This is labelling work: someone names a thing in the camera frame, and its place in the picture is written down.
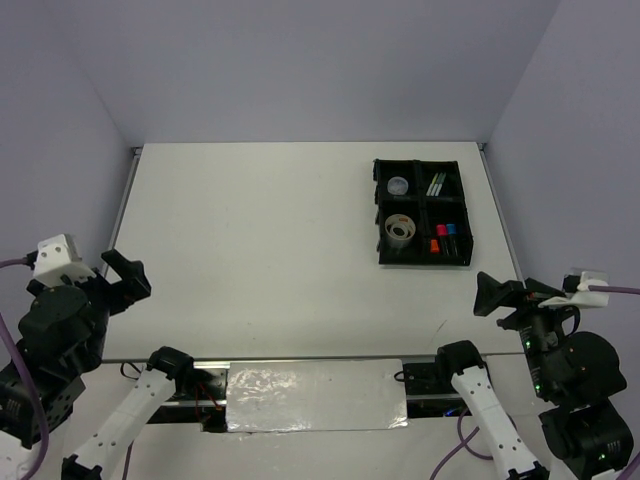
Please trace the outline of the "pink highlighter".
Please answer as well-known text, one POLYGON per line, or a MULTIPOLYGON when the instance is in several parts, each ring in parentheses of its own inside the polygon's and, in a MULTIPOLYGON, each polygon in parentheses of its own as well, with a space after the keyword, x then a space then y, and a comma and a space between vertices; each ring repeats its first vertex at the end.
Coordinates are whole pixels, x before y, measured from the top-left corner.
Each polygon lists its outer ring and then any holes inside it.
POLYGON ((436 226, 436 233, 438 236, 438 242, 440 245, 440 251, 442 255, 449 256, 450 248, 448 244, 448 231, 445 224, 438 224, 436 226))

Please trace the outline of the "green thin pen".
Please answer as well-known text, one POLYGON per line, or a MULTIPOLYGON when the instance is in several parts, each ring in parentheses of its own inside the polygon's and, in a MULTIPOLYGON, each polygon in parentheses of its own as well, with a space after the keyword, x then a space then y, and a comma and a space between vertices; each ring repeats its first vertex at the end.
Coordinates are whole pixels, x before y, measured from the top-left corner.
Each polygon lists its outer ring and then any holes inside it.
POLYGON ((445 172, 441 172, 438 175, 438 177, 435 178, 434 181, 432 182, 432 185, 430 186, 430 190, 429 190, 428 195, 431 196, 431 197, 438 196, 445 179, 446 179, 446 173, 445 172))

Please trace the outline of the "small clear tape roll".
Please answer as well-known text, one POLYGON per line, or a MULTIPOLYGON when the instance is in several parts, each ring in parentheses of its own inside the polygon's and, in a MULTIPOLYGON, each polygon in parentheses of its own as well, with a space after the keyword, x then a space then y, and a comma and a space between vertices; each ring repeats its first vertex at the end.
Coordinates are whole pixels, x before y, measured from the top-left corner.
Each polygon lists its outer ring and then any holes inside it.
POLYGON ((395 214, 390 216, 387 221, 387 231, 389 235, 398 240, 409 240, 416 232, 414 221, 407 215, 395 214))

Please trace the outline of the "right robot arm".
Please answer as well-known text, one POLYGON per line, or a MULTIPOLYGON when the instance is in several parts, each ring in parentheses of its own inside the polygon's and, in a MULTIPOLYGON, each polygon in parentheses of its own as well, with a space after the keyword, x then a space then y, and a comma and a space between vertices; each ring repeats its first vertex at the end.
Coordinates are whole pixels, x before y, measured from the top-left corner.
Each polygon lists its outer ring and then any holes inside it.
POLYGON ((582 310, 606 307, 617 290, 607 274, 588 270, 567 275, 560 289, 531 278, 499 282, 478 273, 474 314, 511 309, 497 324, 519 335, 534 393, 553 405, 539 416, 554 457, 545 467, 512 424, 476 347, 459 341, 439 348, 436 383, 463 399, 498 478, 628 479, 637 471, 633 435, 610 401, 627 387, 617 351, 579 328, 582 310))

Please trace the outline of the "yellow thin pen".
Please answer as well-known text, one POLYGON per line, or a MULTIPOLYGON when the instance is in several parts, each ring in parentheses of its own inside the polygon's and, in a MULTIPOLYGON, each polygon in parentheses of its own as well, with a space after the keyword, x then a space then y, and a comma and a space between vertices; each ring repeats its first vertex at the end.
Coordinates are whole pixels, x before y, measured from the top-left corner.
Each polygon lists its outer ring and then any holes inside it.
POLYGON ((440 173, 434 174, 434 177, 432 178, 432 181, 429 184, 429 187, 428 187, 428 189, 426 191, 426 196, 432 196, 433 191, 434 191, 435 187, 437 186, 439 176, 440 176, 440 173))

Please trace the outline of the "blue highlighter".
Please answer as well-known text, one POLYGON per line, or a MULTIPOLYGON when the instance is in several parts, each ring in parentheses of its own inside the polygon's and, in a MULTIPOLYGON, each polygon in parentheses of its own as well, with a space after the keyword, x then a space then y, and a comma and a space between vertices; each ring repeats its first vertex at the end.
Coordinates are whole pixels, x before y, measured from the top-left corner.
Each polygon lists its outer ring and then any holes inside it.
POLYGON ((451 255, 458 257, 460 255, 460 248, 458 242, 457 227, 454 223, 448 223, 446 225, 448 239, 450 243, 451 255))

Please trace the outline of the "clear round pin jar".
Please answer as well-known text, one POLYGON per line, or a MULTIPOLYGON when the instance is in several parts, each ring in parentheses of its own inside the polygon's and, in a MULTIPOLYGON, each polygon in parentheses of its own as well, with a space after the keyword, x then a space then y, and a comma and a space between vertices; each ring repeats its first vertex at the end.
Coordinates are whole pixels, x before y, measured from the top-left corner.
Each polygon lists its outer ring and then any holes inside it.
POLYGON ((393 176, 387 181, 386 187, 392 196, 405 196, 409 192, 410 183, 402 176, 393 176))

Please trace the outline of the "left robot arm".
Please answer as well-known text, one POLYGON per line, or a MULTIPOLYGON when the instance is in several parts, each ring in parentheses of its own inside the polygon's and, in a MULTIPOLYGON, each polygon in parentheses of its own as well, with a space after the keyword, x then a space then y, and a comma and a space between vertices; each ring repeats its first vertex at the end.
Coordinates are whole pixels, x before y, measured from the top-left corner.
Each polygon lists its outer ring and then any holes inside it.
POLYGON ((117 250, 101 257, 119 281, 111 283, 98 270, 74 261, 64 247, 1 264, 30 268, 27 290, 34 297, 19 322, 19 341, 6 327, 1 329, 11 357, 1 370, 4 479, 108 479, 160 406, 195 389, 193 358, 167 346, 156 350, 103 425, 64 455, 74 403, 85 390, 82 377, 102 363, 110 318, 151 295, 142 262, 117 250))

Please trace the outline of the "grey thin pen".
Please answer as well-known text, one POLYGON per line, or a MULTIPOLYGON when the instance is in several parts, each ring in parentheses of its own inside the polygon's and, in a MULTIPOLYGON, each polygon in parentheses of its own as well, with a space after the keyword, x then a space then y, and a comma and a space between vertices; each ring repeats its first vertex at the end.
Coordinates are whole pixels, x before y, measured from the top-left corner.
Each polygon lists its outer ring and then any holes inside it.
POLYGON ((443 185, 445 183, 445 180, 446 180, 446 173, 442 173, 441 177, 440 177, 440 179, 439 179, 439 181, 437 183, 437 187, 435 189, 434 196, 437 197, 437 196, 440 195, 442 187, 443 187, 443 185))

